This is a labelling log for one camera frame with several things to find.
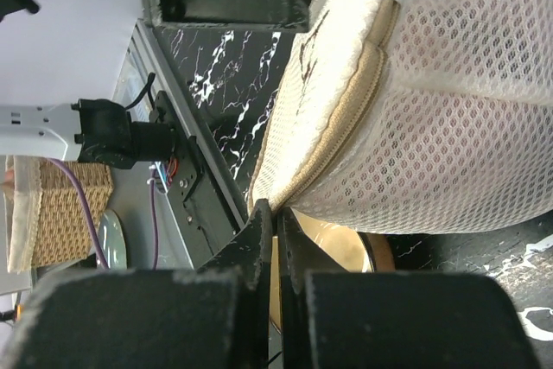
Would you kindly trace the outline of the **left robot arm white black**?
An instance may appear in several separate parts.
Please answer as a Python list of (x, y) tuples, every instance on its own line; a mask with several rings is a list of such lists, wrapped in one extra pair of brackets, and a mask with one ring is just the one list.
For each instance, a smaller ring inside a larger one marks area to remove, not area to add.
[[(178, 29), (257, 29), (304, 33), (311, 0), (142, 0), (145, 21)], [(3, 16), (39, 11), (35, 0), (1, 0)], [(138, 122), (130, 107), (108, 99), (74, 104), (16, 105), (1, 109), (1, 145), (14, 156), (96, 162), (130, 169), (165, 162), (179, 135), (169, 124)]]

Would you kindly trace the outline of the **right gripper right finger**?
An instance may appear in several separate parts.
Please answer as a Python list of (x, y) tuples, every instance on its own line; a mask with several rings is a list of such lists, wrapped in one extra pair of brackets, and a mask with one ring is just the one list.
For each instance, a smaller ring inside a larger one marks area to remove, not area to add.
[(306, 275), (310, 271), (341, 271), (341, 266), (302, 230), (291, 208), (276, 216), (280, 273), (281, 335), (283, 366), (310, 368)]

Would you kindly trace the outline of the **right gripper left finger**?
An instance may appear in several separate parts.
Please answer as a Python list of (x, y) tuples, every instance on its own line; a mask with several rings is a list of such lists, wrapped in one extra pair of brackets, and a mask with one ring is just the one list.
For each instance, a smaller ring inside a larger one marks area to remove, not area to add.
[(245, 227), (199, 270), (207, 282), (209, 354), (224, 368), (264, 368), (269, 352), (272, 216), (258, 200)]

